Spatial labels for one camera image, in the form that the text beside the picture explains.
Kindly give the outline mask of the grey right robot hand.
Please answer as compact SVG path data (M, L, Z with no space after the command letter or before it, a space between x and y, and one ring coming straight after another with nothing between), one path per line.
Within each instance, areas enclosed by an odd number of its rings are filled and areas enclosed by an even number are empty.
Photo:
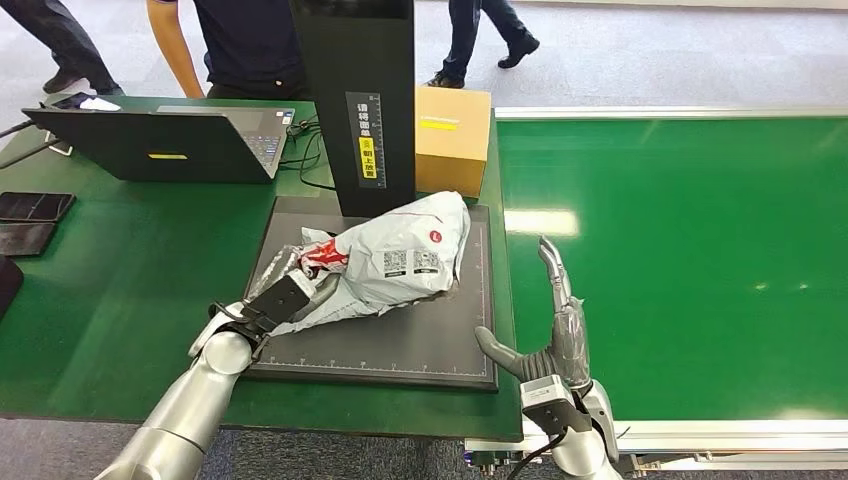
M484 326L474 329L483 354L520 382L558 375L572 389L584 389L592 381L585 314L582 301L573 295L558 248L545 236L538 240L538 254L546 266L552 290L553 317L546 347L521 354L499 342Z

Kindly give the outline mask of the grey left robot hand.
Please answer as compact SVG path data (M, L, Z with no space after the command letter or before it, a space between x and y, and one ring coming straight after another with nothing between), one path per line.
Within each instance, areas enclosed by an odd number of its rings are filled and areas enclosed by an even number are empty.
M289 274L295 276L295 281L309 297L309 303L297 311L297 318L308 316L327 302L336 293L339 275L321 267L304 266L302 258L309 247L312 244L284 245L267 262L260 263L248 284L245 303L255 302Z

